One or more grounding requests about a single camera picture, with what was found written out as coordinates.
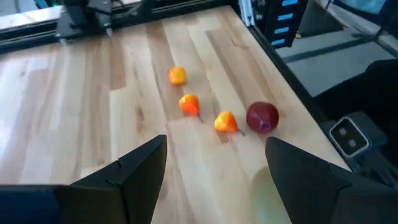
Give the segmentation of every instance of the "wooden tabletop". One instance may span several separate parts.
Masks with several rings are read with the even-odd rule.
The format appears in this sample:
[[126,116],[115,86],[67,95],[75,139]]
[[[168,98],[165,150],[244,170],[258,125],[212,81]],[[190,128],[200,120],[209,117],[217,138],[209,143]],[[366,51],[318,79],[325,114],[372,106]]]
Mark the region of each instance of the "wooden tabletop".
[[[186,85],[170,84],[174,65],[185,67]],[[204,123],[180,111],[188,93]],[[0,182],[69,184],[166,134],[153,223],[288,223],[267,170],[268,136],[246,126],[255,101],[279,110],[271,136],[347,169],[230,7],[2,55]],[[245,136],[214,130],[224,110]]]

